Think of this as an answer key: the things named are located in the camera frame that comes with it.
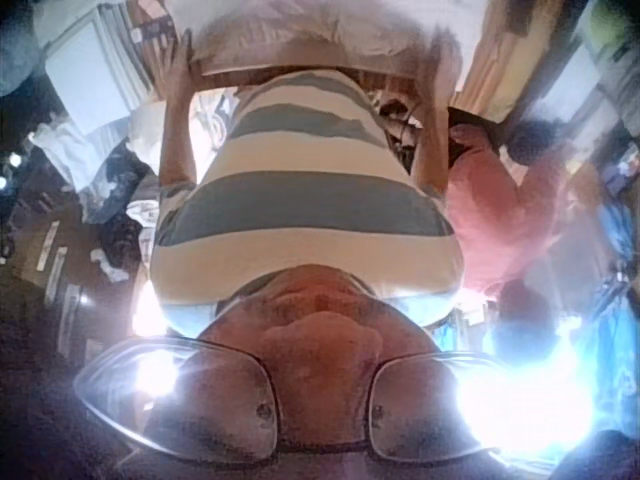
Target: blue object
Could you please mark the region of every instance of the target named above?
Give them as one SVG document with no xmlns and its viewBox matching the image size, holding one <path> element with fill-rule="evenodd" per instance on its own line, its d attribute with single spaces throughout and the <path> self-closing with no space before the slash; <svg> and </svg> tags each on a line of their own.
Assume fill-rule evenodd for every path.
<svg viewBox="0 0 640 480">
<path fill-rule="evenodd" d="M 633 221 L 618 202 L 598 207 L 598 216 L 619 261 L 577 335 L 580 375 L 594 392 L 595 429 L 640 438 L 640 324 L 627 297 L 635 276 Z"/>
</svg>

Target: hand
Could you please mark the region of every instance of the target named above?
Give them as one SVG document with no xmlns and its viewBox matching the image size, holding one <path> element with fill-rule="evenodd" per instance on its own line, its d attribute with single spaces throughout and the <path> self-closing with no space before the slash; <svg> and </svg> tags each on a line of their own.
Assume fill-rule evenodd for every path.
<svg viewBox="0 0 640 480">
<path fill-rule="evenodd" d="M 475 125 L 456 125 L 449 130 L 451 138 L 460 145 L 481 150 L 491 150 L 487 133 Z"/>
<path fill-rule="evenodd" d="M 180 44 L 176 44 L 176 39 L 172 39 L 164 58 L 167 105 L 189 107 L 196 93 L 195 75 L 191 67 L 191 31 L 186 30 Z"/>
<path fill-rule="evenodd" d="M 418 94 L 423 102 L 446 108 L 462 72 L 460 45 L 450 31 L 438 31 L 423 56 L 416 78 Z"/>
</svg>

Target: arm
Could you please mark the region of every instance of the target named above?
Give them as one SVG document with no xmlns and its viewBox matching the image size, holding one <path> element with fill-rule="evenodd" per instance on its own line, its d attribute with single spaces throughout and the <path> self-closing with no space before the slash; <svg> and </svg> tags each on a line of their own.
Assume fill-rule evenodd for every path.
<svg viewBox="0 0 640 480">
<path fill-rule="evenodd" d="M 421 189 L 444 195 L 449 181 L 449 113 L 446 108 L 423 108 L 418 120 L 422 130 L 411 168 L 411 178 Z"/>
<path fill-rule="evenodd" d="M 449 174 L 449 112 L 462 70 L 460 48 L 451 33 L 436 36 L 427 61 L 418 70 L 416 87 L 422 100 L 416 117 L 422 123 L 411 177 L 421 188 L 444 194 Z"/>
<path fill-rule="evenodd" d="M 195 94 L 189 67 L 191 55 L 189 31 L 185 32 L 177 48 L 173 48 L 172 44 L 167 50 L 167 110 L 160 154 L 161 187 L 179 183 L 195 184 L 197 179 L 189 135 L 189 106 Z"/>
</svg>

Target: forearm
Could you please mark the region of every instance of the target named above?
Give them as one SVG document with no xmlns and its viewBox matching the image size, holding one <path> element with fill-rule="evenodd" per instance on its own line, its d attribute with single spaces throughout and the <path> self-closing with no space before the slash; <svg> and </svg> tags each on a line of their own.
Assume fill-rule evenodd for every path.
<svg viewBox="0 0 640 480">
<path fill-rule="evenodd" d="M 196 163 L 189 135 L 189 103 L 167 102 L 160 153 L 160 186 L 196 183 Z"/>
<path fill-rule="evenodd" d="M 421 189 L 429 186 L 444 195 L 449 179 L 449 112 L 446 107 L 425 107 L 418 118 L 423 128 L 411 177 Z"/>
</svg>

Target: bright light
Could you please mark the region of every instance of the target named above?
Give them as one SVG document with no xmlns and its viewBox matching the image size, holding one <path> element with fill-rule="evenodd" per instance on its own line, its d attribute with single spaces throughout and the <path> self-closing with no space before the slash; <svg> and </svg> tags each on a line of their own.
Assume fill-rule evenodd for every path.
<svg viewBox="0 0 640 480">
<path fill-rule="evenodd" d="M 80 295 L 80 305 L 84 305 L 85 307 L 93 305 L 93 301 L 84 293 Z"/>
<path fill-rule="evenodd" d="M 161 397 L 171 393 L 178 378 L 178 367 L 173 355 L 158 350 L 145 356 L 138 364 L 136 388 L 151 397 Z"/>
<path fill-rule="evenodd" d="M 147 281 L 140 292 L 131 328 L 140 337 L 151 337 L 164 335 L 168 326 L 169 322 L 162 313 L 153 284 Z"/>
<path fill-rule="evenodd" d="M 568 450 L 588 435 L 593 405 L 591 392 L 566 373 L 544 366 L 476 376 L 461 383 L 458 408 L 483 445 L 507 455 Z"/>
<path fill-rule="evenodd" d="M 17 153 L 12 153 L 11 155 L 9 155 L 9 163 L 11 164 L 11 166 L 18 168 L 20 165 L 22 165 L 22 157 Z"/>
</svg>

